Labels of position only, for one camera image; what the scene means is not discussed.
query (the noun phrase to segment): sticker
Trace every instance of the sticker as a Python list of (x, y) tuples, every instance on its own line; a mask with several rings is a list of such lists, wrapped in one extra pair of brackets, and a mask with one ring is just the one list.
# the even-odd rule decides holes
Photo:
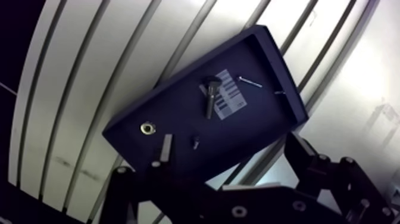
[[(223, 70), (216, 77), (222, 80), (219, 93), (215, 96), (214, 111), (218, 114), (221, 120), (231, 116), (241, 108), (247, 105), (242, 93), (235, 81), (232, 79), (228, 70)], [(204, 85), (200, 85), (200, 90), (204, 95), (207, 90)]]

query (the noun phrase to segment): round bolt head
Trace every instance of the round bolt head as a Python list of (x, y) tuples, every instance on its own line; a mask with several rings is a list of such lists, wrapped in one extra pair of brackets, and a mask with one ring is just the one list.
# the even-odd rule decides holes
[(293, 202), (293, 208), (294, 208), (296, 211), (305, 211), (305, 209), (307, 208), (307, 206), (306, 206), (305, 203), (302, 202), (302, 201), (295, 201), (295, 202)]
[(388, 207), (384, 207), (384, 208), (382, 209), (382, 212), (383, 212), (383, 214), (384, 214), (385, 216), (390, 216), (390, 214), (392, 213), (392, 212), (390, 211), (390, 208), (388, 208)]
[(154, 162), (151, 163), (151, 166), (152, 167), (160, 167), (161, 163), (159, 161), (154, 161)]
[(235, 218), (244, 218), (247, 216), (247, 209), (243, 206), (235, 206), (232, 208), (232, 215)]
[(126, 167), (123, 167), (123, 166), (118, 167), (117, 172), (118, 173), (125, 173), (126, 172)]

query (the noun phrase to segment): metal surface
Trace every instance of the metal surface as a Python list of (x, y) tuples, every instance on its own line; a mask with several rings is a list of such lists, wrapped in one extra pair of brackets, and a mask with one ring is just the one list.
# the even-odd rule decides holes
[(21, 189), (31, 196), (38, 197), (39, 195), (47, 144), (63, 89), (100, 3), (100, 1), (91, 1), (86, 5), (80, 5), (74, 1), (65, 3), (43, 60), (37, 83), (34, 83), (36, 89), (32, 107), (29, 107), (28, 102), (27, 108), (30, 108), (30, 111), (25, 113), (29, 116), (29, 119), (24, 122), (25, 142), (20, 145), (21, 149), (23, 148)]
[(54, 118), (54, 124), (53, 124), (53, 128), (51, 130), (51, 133), (50, 133), (49, 143), (47, 146), (45, 162), (44, 162), (43, 171), (42, 171), (42, 178), (40, 180), (40, 189), (39, 189), (39, 200), (40, 201), (43, 200), (43, 195), (44, 195), (45, 187), (46, 187), (47, 175), (48, 175), (49, 166), (50, 166), (50, 159), (52, 157), (52, 152), (54, 149), (55, 138), (57, 137), (57, 132), (58, 132), (58, 129), (60, 128), (61, 118), (63, 117), (63, 114), (64, 114), (65, 105), (67, 104), (67, 98), (70, 95), (72, 84), (75, 81), (76, 74), (78, 73), (78, 69), (80, 68), (80, 65), (82, 63), (83, 56), (85, 55), (86, 51), (88, 50), (88, 46), (89, 46), (89, 43), (92, 41), (93, 34), (95, 33), (95, 30), (97, 29), (99, 22), (100, 22), (101, 18), (103, 17), (104, 12), (107, 9), (107, 6), (109, 3), (110, 3), (110, 0), (103, 0), (100, 4), (99, 8), (97, 9), (97, 12), (86, 32), (86, 35), (83, 38), (83, 41), (79, 48), (75, 62), (72, 65), (71, 73), (65, 84), (65, 89), (62, 93), (62, 96), (60, 99), (60, 105), (58, 106), (56, 116)]
[(58, 24), (58, 21), (60, 20), (61, 13), (62, 13), (66, 3), (67, 3), (66, 0), (62, 0), (62, 1), (60, 1), (60, 3), (57, 6), (57, 10), (54, 13), (54, 17), (53, 17), (50, 27), (47, 31), (46, 38), (43, 42), (43, 47), (40, 52), (39, 58), (37, 60), (35, 73), (32, 77), (32, 84), (29, 88), (29, 94), (27, 96), (26, 108), (25, 108), (25, 113), (24, 113), (22, 127), (21, 127), (21, 139), (20, 139), (21, 142), (19, 145), (19, 154), (18, 154), (18, 162), (17, 162), (18, 167), (17, 167), (17, 182), (16, 182), (16, 184), (17, 184), (17, 187), (19, 187), (19, 188), (21, 187), (22, 162), (23, 162), (23, 157), (24, 157), (27, 126), (28, 126), (28, 122), (29, 122), (30, 112), (32, 109), (33, 98), (35, 97), (35, 93), (36, 93), (36, 86), (38, 85), (39, 75), (42, 71), (43, 62), (45, 60), (47, 51), (49, 49), (50, 41), (53, 37), (55, 28)]
[(271, 2), (271, 0), (261, 0), (260, 1), (260, 3), (257, 5), (257, 8), (250, 15), (249, 20), (247, 20), (245, 26), (243, 27), (243, 30), (255, 25), (255, 23), (260, 19), (260, 17), (264, 13), (265, 9), (268, 7), (270, 2)]
[(162, 143), (160, 161), (166, 163), (170, 160), (170, 153), (172, 147), (172, 134), (166, 134), (164, 137), (164, 142)]
[(114, 71), (112, 72), (112, 75), (107, 83), (107, 86), (104, 89), (104, 93), (101, 96), (100, 102), (97, 106), (95, 115), (90, 123), (89, 130), (87, 132), (87, 135), (85, 137), (85, 141), (83, 142), (82, 149), (79, 152), (78, 160), (76, 162), (76, 166), (74, 168), (74, 172), (71, 178), (71, 182), (68, 186), (67, 190), (67, 195), (65, 196), (65, 201), (64, 205), (62, 206), (62, 209), (68, 209), (71, 201), (71, 196), (72, 193), (74, 192), (76, 182), (78, 179), (78, 175), (82, 169), (83, 162), (86, 158), (86, 155), (89, 150), (89, 144), (93, 141), (94, 134), (96, 133), (95, 130), (97, 130), (100, 120), (104, 114), (104, 111), (106, 110), (106, 106), (108, 105), (109, 100), (111, 99), (111, 94), (118, 82), (118, 79), (120, 78), (123, 70), (126, 67), (126, 64), (128, 63), (129, 56), (133, 52), (134, 48), (139, 42), (140, 37), (143, 35), (144, 30), (146, 29), (147, 25), (150, 22), (150, 19), (155, 13), (155, 10), (158, 8), (161, 0), (153, 0), (147, 7), (145, 13), (143, 14), (142, 18), (140, 19), (140, 22), (137, 24), (137, 27), (135, 28), (135, 31), (133, 32), (131, 38), (129, 39), (117, 65), (115, 66)]
[(165, 81), (171, 76), (172, 71), (175, 69), (186, 48), (188, 48), (193, 37), (196, 35), (201, 24), (204, 22), (204, 20), (206, 19), (206, 17), (210, 13), (216, 2), (217, 0), (206, 0), (203, 7), (201, 7), (199, 13), (193, 19), (192, 24), (186, 31), (178, 47), (175, 49), (173, 55), (168, 61), (166, 67), (164, 68), (164, 71), (162, 71), (159, 82)]
[(285, 55), (286, 51), (288, 51), (289, 47), (295, 40), (297, 34), (300, 32), (301, 28), (303, 27), (305, 21), (310, 16), (311, 12), (313, 11), (315, 5), (317, 4), (318, 0), (310, 0), (308, 5), (305, 7), (303, 13), (300, 15), (299, 20), (296, 22), (295, 26), (293, 27), (292, 31), (290, 31), (289, 35), (285, 39), (284, 43), (280, 47), (280, 53)]
[(332, 45), (333, 41), (335, 40), (338, 33), (342, 29), (343, 24), (346, 22), (347, 17), (349, 16), (351, 10), (354, 7), (354, 4), (355, 4), (355, 0), (349, 1), (349, 4), (347, 5), (345, 12), (340, 17), (340, 20), (338, 21), (337, 25), (333, 29), (328, 40), (326, 41), (326, 43), (322, 47), (320, 53), (318, 54), (317, 58), (312, 63), (311, 67), (308, 69), (307, 73), (305, 74), (305, 76), (302, 78), (300, 84), (298, 85), (299, 92), (303, 91), (305, 85), (307, 85), (308, 81), (310, 81), (310, 79), (311, 79), (311, 76), (315, 73), (315, 70), (320, 65), (322, 59), (325, 57), (325, 55), (326, 55), (327, 51), (329, 50), (330, 46)]

